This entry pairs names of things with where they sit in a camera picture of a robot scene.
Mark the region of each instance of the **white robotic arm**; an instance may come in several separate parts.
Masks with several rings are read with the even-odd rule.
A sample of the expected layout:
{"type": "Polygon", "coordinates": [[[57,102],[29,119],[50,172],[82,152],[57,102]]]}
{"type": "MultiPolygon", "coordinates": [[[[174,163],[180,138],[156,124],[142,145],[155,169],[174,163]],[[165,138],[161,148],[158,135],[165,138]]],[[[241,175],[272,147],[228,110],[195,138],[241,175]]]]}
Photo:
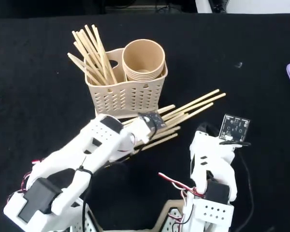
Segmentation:
{"type": "MultiPolygon", "coordinates": [[[[180,221],[175,218],[172,224],[174,232],[229,231],[233,216],[230,202],[237,195],[231,162],[235,149],[243,144],[248,124],[246,119],[226,115],[219,137],[196,131],[190,145],[191,179],[196,187],[190,188],[160,174],[177,188],[187,190],[183,215],[180,221]]],[[[88,188],[92,174],[107,162],[130,154],[137,141],[148,142],[151,132],[146,120],[137,119],[123,128],[117,119],[99,115],[61,150],[33,166],[25,192],[12,195],[4,208],[5,215],[26,232],[63,231],[78,224],[82,219],[83,204],[79,196],[88,188]],[[68,168],[74,169],[75,175],[66,189],[56,189],[45,179],[68,168]],[[36,204],[48,208],[38,208],[36,204]]],[[[164,220],[162,232],[169,232],[169,219],[174,217],[164,220]]]]}
{"type": "Polygon", "coordinates": [[[26,189],[12,195],[4,214],[26,232],[65,230],[81,219],[81,207],[73,204],[87,189],[92,174],[106,162],[133,152],[137,141],[148,142],[150,132],[151,128],[139,118],[124,128],[116,118],[98,115],[61,150],[33,166],[26,189]],[[44,179],[69,168],[74,169],[75,174],[66,189],[56,189],[44,179]],[[49,204],[50,209],[44,209],[48,210],[47,213],[37,208],[37,205],[43,207],[49,204]]]}

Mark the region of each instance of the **circuit board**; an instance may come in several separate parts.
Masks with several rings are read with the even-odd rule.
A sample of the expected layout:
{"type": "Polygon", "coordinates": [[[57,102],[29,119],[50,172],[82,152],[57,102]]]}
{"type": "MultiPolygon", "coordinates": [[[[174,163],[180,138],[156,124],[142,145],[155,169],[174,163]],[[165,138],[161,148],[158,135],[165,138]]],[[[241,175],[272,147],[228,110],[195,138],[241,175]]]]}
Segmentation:
{"type": "Polygon", "coordinates": [[[219,139],[243,142],[245,140],[250,120],[225,114],[219,139]]]}
{"type": "Polygon", "coordinates": [[[139,113],[138,114],[148,125],[149,128],[153,129],[153,123],[157,126],[157,130],[160,130],[162,128],[166,127],[165,122],[163,121],[162,117],[160,116],[160,114],[157,111],[151,111],[151,112],[147,112],[147,113],[139,113]]]}

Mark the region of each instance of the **black cloth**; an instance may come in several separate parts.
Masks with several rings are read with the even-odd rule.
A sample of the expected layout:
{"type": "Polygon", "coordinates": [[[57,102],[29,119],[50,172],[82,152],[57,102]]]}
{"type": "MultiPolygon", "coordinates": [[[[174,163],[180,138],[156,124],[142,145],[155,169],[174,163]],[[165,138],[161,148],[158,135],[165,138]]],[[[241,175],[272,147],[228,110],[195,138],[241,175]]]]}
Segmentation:
{"type": "MultiPolygon", "coordinates": [[[[252,176],[254,215],[243,231],[290,232],[290,15],[107,15],[0,20],[0,231],[18,231],[2,213],[31,160],[70,141],[94,117],[72,30],[95,24],[106,50],[147,38],[166,53],[169,75],[160,107],[177,107],[216,88],[227,96],[182,123],[179,136],[98,173],[88,200],[104,229],[154,226],[179,191],[163,172],[192,185],[189,145],[204,121],[225,113],[251,119],[243,156],[252,176]]],[[[238,186],[232,229],[250,211],[246,173],[238,186]]]]}

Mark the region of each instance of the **bundle of chopsticks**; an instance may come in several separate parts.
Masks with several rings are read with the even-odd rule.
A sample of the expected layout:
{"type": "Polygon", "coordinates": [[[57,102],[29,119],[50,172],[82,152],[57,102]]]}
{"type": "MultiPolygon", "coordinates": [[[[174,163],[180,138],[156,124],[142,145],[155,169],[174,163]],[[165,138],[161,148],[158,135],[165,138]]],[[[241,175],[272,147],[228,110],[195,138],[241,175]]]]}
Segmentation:
{"type": "MultiPolygon", "coordinates": [[[[207,108],[211,107],[214,103],[213,101],[222,98],[226,96],[226,93],[221,93],[219,95],[215,95],[220,90],[216,89],[208,94],[205,94],[204,96],[195,99],[191,102],[189,102],[186,105],[183,105],[182,107],[175,109],[173,111],[170,111],[175,108],[175,105],[169,105],[166,107],[163,107],[161,109],[158,109],[159,114],[164,114],[168,111],[170,111],[167,114],[162,115],[162,119],[164,120],[166,127],[157,131],[157,133],[153,136],[151,141],[148,145],[146,145],[142,150],[146,150],[148,148],[151,148],[153,146],[156,146],[158,144],[161,144],[165,141],[168,141],[172,138],[175,138],[178,134],[176,133],[177,130],[180,129],[180,126],[178,126],[179,123],[182,123],[186,121],[187,119],[197,115],[198,113],[206,110],[207,108]]],[[[131,122],[133,122],[136,118],[130,119],[128,121],[123,122],[124,126],[128,126],[131,122]]],[[[137,142],[135,145],[135,148],[143,145],[143,142],[137,142]]]]}
{"type": "Polygon", "coordinates": [[[85,25],[87,33],[83,29],[77,32],[72,31],[76,40],[73,44],[86,62],[83,62],[71,53],[68,53],[68,57],[89,77],[91,84],[98,86],[117,84],[98,29],[95,25],[91,27],[93,33],[87,25],[85,25]]]}

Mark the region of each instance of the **stack of paper cups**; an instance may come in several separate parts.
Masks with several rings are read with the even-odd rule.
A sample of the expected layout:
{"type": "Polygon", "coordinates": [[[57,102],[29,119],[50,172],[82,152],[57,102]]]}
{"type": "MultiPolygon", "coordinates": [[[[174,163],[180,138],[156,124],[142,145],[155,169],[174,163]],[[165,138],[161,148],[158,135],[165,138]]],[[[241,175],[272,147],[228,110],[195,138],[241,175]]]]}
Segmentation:
{"type": "Polygon", "coordinates": [[[150,81],[159,77],[165,62],[163,48],[152,40],[135,40],[122,53],[122,67],[130,81],[150,81]]]}

